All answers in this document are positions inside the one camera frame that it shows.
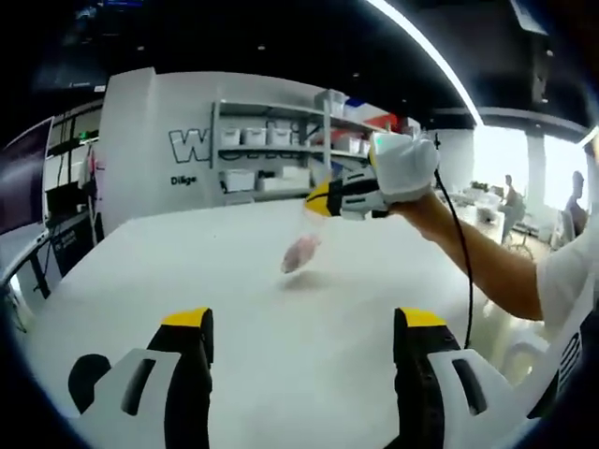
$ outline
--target white shirt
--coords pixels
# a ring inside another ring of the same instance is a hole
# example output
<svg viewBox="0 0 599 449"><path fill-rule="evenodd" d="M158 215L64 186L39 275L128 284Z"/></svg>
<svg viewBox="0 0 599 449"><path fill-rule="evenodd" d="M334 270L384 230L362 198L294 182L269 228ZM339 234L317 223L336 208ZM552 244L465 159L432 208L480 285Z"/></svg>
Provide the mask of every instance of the white shirt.
<svg viewBox="0 0 599 449"><path fill-rule="evenodd" d="M559 332L589 276L595 279L596 297L599 293L599 217L591 218L577 239L537 264L537 290L545 327L550 334Z"/></svg>

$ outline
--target pink object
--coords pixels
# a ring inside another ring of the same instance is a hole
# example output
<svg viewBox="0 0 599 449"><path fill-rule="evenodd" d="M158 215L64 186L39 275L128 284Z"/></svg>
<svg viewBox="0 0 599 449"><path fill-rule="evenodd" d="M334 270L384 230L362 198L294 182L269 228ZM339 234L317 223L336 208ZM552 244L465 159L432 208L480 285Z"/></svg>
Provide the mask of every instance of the pink object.
<svg viewBox="0 0 599 449"><path fill-rule="evenodd" d="M317 236L300 237L285 253L281 271L291 273L306 265L314 257L318 245L320 245L320 239Z"/></svg>

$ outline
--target desk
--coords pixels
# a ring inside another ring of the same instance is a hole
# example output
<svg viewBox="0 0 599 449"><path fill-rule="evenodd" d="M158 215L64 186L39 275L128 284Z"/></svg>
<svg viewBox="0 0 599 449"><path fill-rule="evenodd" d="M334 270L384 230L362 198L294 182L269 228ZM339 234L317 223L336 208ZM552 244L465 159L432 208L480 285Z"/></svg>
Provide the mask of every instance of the desk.
<svg viewBox="0 0 599 449"><path fill-rule="evenodd" d="M473 225L489 239L495 240L497 243L501 244L505 222L505 214L503 212L495 212L495 220L490 223L481 223L478 221L475 206L456 207L456 213L461 220Z"/></svg>
<svg viewBox="0 0 599 449"><path fill-rule="evenodd" d="M288 200L124 224L37 317L33 372L76 416L66 381L80 355L114 364L146 347L164 316L210 306L212 447L384 447L399 426L393 310L432 310L463 342L468 280L401 217L327 220L314 260L283 275L301 217L301 201Z"/></svg>

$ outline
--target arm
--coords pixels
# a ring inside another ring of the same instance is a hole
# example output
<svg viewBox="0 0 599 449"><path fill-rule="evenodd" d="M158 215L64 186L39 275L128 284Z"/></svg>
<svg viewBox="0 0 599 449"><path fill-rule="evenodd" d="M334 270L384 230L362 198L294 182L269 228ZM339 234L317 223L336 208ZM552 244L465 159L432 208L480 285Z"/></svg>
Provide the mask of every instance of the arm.
<svg viewBox="0 0 599 449"><path fill-rule="evenodd" d="M402 215L425 239L439 245L464 273L467 272L458 228L451 211L435 194L427 194L413 203L395 204L392 211ZM461 228L476 286L509 313L541 320L534 262L510 253L469 224L461 222Z"/></svg>

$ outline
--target led light strip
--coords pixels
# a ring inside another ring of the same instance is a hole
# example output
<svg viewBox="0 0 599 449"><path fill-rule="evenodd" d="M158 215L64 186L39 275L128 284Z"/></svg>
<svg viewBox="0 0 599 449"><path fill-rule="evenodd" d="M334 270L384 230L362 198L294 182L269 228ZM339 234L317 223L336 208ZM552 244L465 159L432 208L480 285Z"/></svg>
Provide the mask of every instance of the led light strip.
<svg viewBox="0 0 599 449"><path fill-rule="evenodd" d="M584 137L579 143L578 146L584 147L588 143L591 143L591 140L597 137L599 134L599 126L595 126L586 137Z"/></svg>
<svg viewBox="0 0 599 449"><path fill-rule="evenodd" d="M385 0L366 0L368 3L376 7L379 11L397 23L410 37L416 41L416 43L422 47L430 58L439 66L439 68L445 73L447 79L453 87L458 91L462 101L466 105L466 108L472 114L472 117L475 119L476 125L484 126L483 119L476 110L476 106L472 98L468 95L466 88L461 83L460 79L453 71L451 66L447 63L447 61L441 56L441 53L434 48L434 46L430 43L430 41L420 33L410 21L408 21L397 9L392 7L390 4L385 2Z"/></svg>

